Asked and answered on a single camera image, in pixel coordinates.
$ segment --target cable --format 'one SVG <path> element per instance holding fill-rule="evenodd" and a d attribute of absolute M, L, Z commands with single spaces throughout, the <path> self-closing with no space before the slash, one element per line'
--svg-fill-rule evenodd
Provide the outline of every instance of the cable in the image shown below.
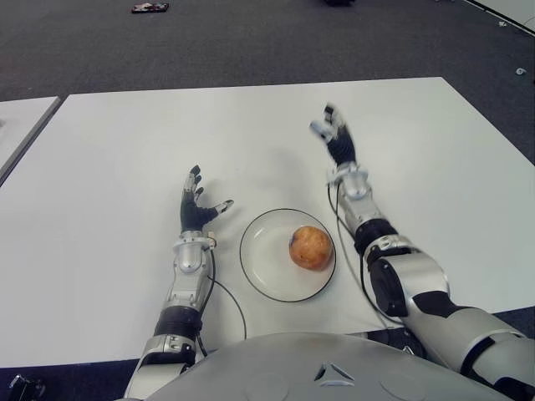
<path fill-rule="evenodd" d="M 344 222 L 342 221 L 342 219 L 340 218 L 340 215 L 338 213 L 338 210 L 339 210 L 339 190 L 340 190 L 340 183 L 338 183 L 337 188 L 336 188 L 336 207 L 333 206 L 333 202 L 331 200 L 329 188 L 328 188 L 328 191 L 327 191 L 327 195 L 329 197 L 329 204 L 331 205 L 331 209 L 333 210 L 334 214 L 336 215 L 336 228 L 337 228 L 337 231 L 338 231 L 340 244 L 342 246 L 342 251 L 344 252 L 345 260 L 348 263 L 349 269 L 351 271 L 351 274 L 355 278 L 355 281 L 358 282 L 359 280 L 355 276 L 354 269 L 351 268 L 351 264 L 349 262 L 349 257 L 348 257 L 347 251 L 345 249 L 344 239 L 342 238 L 342 233 L 340 231 L 340 223 L 342 223 L 344 225 L 346 231 L 351 236 L 351 238 L 354 239 L 354 236 L 351 235 L 350 229 L 344 224 Z M 365 285 L 365 281 L 364 281 L 364 258 L 360 254 L 359 254 L 359 274 L 360 274 L 360 286 L 362 288 L 362 292 L 363 292 L 364 296 L 366 297 L 366 300 L 368 301 L 370 306 L 374 309 L 374 312 L 377 315 L 377 318 L 381 321 L 381 323 L 385 327 L 386 345 L 390 345 L 390 340 L 391 340 L 391 338 L 390 338 L 390 330 L 393 329 L 394 327 L 388 326 L 385 323 L 385 320 L 387 320 L 389 322 L 392 322 L 392 323 L 395 323 L 395 324 L 401 324 L 405 328 L 405 332 L 408 333 L 409 337 L 412 338 L 413 341 L 415 341 L 419 345 L 421 352 L 420 352 L 420 355 L 418 355 L 418 356 L 420 356 L 423 359 L 427 359 L 427 351 L 425 350 L 425 347 L 423 346 L 421 341 L 418 339 L 418 337 L 409 328 L 407 328 L 403 324 L 403 322 L 397 321 L 397 320 L 392 319 L 391 317 L 387 316 L 386 314 L 383 313 L 383 311 L 381 311 L 372 302 L 372 300 L 371 300 L 371 298 L 370 298 L 370 296 L 368 294 L 368 291 L 366 290 L 366 285 Z"/>
<path fill-rule="evenodd" d="M 212 280 L 213 282 L 215 282 L 219 287 L 221 287 L 221 289 L 223 291 L 225 291 L 229 295 L 229 297 L 232 298 L 234 303 L 236 304 L 237 310 L 240 312 L 240 316 L 242 317 L 243 339 L 247 340 L 247 324 L 245 322 L 245 316 L 243 315 L 243 310 L 242 310 L 242 307 L 240 306 L 240 303 L 237 301 L 236 297 L 234 297 L 234 295 L 231 293 L 231 291 L 228 288 L 226 288 L 224 285 L 222 285 L 218 280 L 214 280 L 210 276 L 208 276 L 208 278 L 210 280 Z"/>
<path fill-rule="evenodd" d="M 217 284 L 223 291 L 225 291 L 230 296 L 230 298 L 236 304 L 237 310 L 240 312 L 240 316 L 242 317 L 243 339 L 247 340 L 247 323 L 245 321 L 245 315 L 243 314 L 242 307 L 240 306 L 240 303 L 237 301 L 236 297 L 234 297 L 234 295 L 231 293 L 231 291 L 216 279 L 216 258 L 214 256 L 214 251 L 210 250 L 210 254 L 211 254 L 211 267 L 212 267 L 213 277 L 210 277 L 209 275 L 207 276 L 208 279 L 211 281 L 211 285 L 210 285 L 210 289 L 208 290 L 208 294 L 206 295 L 206 299 L 203 302 L 201 309 L 199 311 L 201 313 L 201 317 L 202 317 L 202 314 L 204 313 L 206 305 L 208 304 L 208 301 L 210 300 L 211 293 L 214 289 L 214 284 Z M 199 349 L 201 350 L 202 355 L 205 357 L 208 356 L 208 351 L 206 350 L 204 346 L 204 342 L 202 341 L 200 333 L 197 335 L 197 342 L 199 343 Z"/>
<path fill-rule="evenodd" d="M 353 238 L 353 240 L 354 240 L 354 236 L 351 234 L 351 230 L 344 224 L 344 222 L 340 218 L 340 214 L 338 213 L 340 185 L 341 185 L 341 183 L 338 183 L 338 185 L 336 186 L 336 207 L 333 206 L 333 202 L 331 200 L 330 187 L 329 186 L 327 187 L 327 195 L 329 197 L 329 204 L 331 205 L 331 209 L 333 210 L 334 214 L 336 215 L 337 227 L 339 227 L 339 224 L 341 223 L 345 227 L 346 231 L 349 233 L 351 238 Z M 340 238 L 340 243 L 342 244 L 342 249 L 344 251 L 344 255 L 345 255 L 346 261 L 348 262 L 349 269 L 350 269 L 351 273 L 353 274 L 353 277 L 355 277 L 354 269 L 351 268 L 351 264 L 349 262 L 347 251 L 345 250 L 344 240 L 342 239 L 342 236 L 340 235 L 340 231 L 339 231 L 339 238 Z M 388 320 L 389 322 L 392 322 L 392 323 L 395 323 L 395 324 L 403 324 L 402 322 L 399 322 L 399 321 L 397 321 L 395 319 L 392 319 L 391 317 L 386 315 L 383 311 L 381 311 L 372 302 L 371 298 L 369 297 L 368 291 L 366 290 L 366 285 L 364 283 L 364 259 L 360 254 L 359 254 L 359 261 L 360 261 L 360 287 L 362 288 L 362 292 L 363 292 L 364 296 L 366 297 L 366 300 L 368 301 L 370 306 L 374 309 L 375 314 L 377 315 L 377 318 L 383 323 L 383 326 L 385 326 L 385 329 L 387 329 L 387 330 L 389 329 L 389 327 L 386 325 L 386 323 L 384 322 L 383 319 Z"/>
<path fill-rule="evenodd" d="M 211 279 L 210 289 L 208 290 L 208 293 L 206 295 L 206 298 L 204 302 L 201 305 L 201 309 L 199 310 L 199 313 L 202 315 L 204 313 L 204 310 L 206 309 L 206 305 L 208 304 L 208 301 L 210 300 L 211 293 L 214 290 L 214 285 L 216 282 L 216 257 L 214 256 L 214 251 L 210 250 L 210 256 L 211 256 L 211 274 L 213 275 L 213 278 Z M 201 350 L 201 353 L 203 356 L 207 357 L 208 352 L 206 351 L 206 348 L 204 347 L 204 343 L 202 342 L 201 333 L 197 335 L 197 342 L 199 343 L 199 349 Z"/>

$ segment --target small object on floor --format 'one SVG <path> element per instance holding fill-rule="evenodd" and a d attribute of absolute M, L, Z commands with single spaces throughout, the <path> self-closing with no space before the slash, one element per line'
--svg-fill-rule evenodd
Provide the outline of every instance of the small object on floor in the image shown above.
<path fill-rule="evenodd" d="M 38 401 L 45 389 L 41 380 L 30 380 L 18 374 L 9 384 L 8 401 Z"/>
<path fill-rule="evenodd" d="M 132 8 L 133 14 L 142 14 L 142 13 L 164 13 L 169 8 L 169 3 L 143 3 L 136 4 Z"/>

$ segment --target white table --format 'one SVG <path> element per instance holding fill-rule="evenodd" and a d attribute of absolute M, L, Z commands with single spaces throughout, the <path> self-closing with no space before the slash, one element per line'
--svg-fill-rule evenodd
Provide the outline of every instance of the white table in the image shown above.
<path fill-rule="evenodd" d="M 308 131 L 327 100 L 348 120 L 379 206 L 446 269 L 455 302 L 534 304 L 535 169 L 443 79 L 79 94 L 0 190 L 0 366 L 139 356 L 171 283 L 181 186 L 196 163 L 205 205 L 236 202 L 209 228 L 252 336 L 381 328 L 342 257 L 325 190 L 333 163 Z M 263 297 L 239 264 L 247 224 L 278 207 L 316 216 L 338 249 L 329 286 L 306 302 Z M 215 290 L 206 345 L 241 335 Z"/>
<path fill-rule="evenodd" d="M 58 102 L 57 97 L 0 102 L 0 179 Z"/>

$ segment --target black joint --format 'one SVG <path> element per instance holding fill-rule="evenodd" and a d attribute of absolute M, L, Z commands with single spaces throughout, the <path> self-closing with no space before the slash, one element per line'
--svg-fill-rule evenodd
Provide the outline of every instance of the black joint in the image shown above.
<path fill-rule="evenodd" d="M 366 248 L 373 241 L 381 238 L 382 236 L 390 236 L 397 234 L 393 226 L 390 225 L 388 220 L 385 219 L 372 219 L 361 224 L 357 231 L 354 233 L 354 247 L 359 255 L 364 256 Z"/>
<path fill-rule="evenodd" d="M 195 341 L 202 328 L 201 314 L 192 307 L 167 307 L 160 314 L 155 336 L 174 334 Z"/>
<path fill-rule="evenodd" d="M 468 308 L 457 306 L 451 301 L 450 296 L 443 291 L 422 292 L 412 299 L 423 313 L 440 317 L 449 317 L 452 313 Z"/>
<path fill-rule="evenodd" d="M 369 279 L 374 288 L 377 306 L 381 311 L 392 317 L 409 316 L 400 278 L 388 261 L 385 259 L 375 261 L 369 267 Z"/>
<path fill-rule="evenodd" d="M 515 401 L 532 401 L 535 397 L 535 387 L 515 378 L 500 378 L 492 388 Z"/>
<path fill-rule="evenodd" d="M 366 258 L 366 263 L 368 266 L 371 266 L 374 261 L 381 257 L 385 256 L 398 256 L 398 255 L 406 255 L 410 253 L 410 248 L 407 246 L 403 246 L 400 248 L 390 248 L 390 249 L 384 249 L 381 250 L 378 246 L 372 246 L 369 250 L 368 257 Z"/>
<path fill-rule="evenodd" d="M 180 351 L 150 353 L 143 359 L 141 366 L 167 363 L 184 363 L 186 366 L 193 366 L 195 364 L 195 349 L 189 344 L 182 344 Z"/>

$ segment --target glass plate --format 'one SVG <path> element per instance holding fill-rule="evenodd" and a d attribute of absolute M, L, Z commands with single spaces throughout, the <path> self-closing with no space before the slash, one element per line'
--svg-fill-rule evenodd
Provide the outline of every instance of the glass plate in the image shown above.
<path fill-rule="evenodd" d="M 293 233 L 302 226 L 313 226 L 331 240 L 333 253 L 321 272 L 296 265 L 289 252 Z M 240 243 L 240 262 L 248 281 L 261 294 L 281 302 L 297 302 L 313 297 L 329 282 L 336 266 L 333 238 L 318 220 L 303 211 L 267 211 L 247 227 Z"/>

